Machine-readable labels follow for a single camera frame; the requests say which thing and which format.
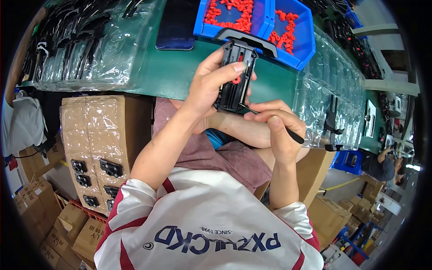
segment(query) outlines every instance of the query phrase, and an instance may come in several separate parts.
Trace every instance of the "worker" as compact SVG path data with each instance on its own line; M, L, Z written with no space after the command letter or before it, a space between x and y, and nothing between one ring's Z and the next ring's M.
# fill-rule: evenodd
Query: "worker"
M199 66L184 101L158 98L154 135L116 196L94 262L103 269L322 269L319 243L299 202L296 161L305 123L281 100L243 117L213 108L244 62L219 68L223 50ZM215 151L203 131L241 142ZM269 211L253 190L271 178Z
M2 155L5 157L47 141L44 134L46 124L39 101L29 97L24 90L15 93L33 29L46 14L47 10L41 8L31 21L19 43L7 77L1 113Z
M367 174L377 181L401 183L403 173L403 158L398 159L395 155L387 155L391 151L391 146L387 147L378 156L370 155L362 161L363 174Z

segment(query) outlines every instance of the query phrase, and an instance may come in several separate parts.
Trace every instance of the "smartphone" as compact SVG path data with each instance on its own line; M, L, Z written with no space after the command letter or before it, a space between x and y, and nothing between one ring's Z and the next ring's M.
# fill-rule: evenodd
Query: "smartphone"
M188 51L194 47L194 26L200 0L167 0L156 38L158 50Z

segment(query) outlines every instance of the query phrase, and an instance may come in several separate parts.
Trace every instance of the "white t-shirt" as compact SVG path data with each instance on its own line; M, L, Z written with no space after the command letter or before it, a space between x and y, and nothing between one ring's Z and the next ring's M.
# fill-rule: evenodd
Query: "white t-shirt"
M47 138L44 135L45 118L37 99L27 96L24 90L16 93L13 108L3 98L1 113L2 155L16 154L33 144L38 146Z
M120 188L94 256L98 270L319 269L306 207L270 212L226 172L173 168L155 192Z

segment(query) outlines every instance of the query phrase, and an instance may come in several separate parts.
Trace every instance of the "black wire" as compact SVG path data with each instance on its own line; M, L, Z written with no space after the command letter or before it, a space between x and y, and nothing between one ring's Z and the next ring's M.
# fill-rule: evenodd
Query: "black wire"
M39 152L36 152L36 153L31 154L31 155L29 155L29 156L13 156L13 157L16 158L16 159L23 159L23 158L28 158L28 157L34 156L34 155L36 155L37 153L39 153Z

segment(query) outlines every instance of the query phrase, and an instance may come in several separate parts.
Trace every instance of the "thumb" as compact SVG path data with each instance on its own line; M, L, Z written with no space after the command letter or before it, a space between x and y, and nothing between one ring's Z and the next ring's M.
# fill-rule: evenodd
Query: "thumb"
M272 135L276 137L277 140L288 138L288 132L286 131L285 125L282 119L274 115L267 120L267 125L270 128Z
M204 75L206 85L219 87L224 83L230 82L240 76L247 68L245 62L231 63L220 67L207 75Z

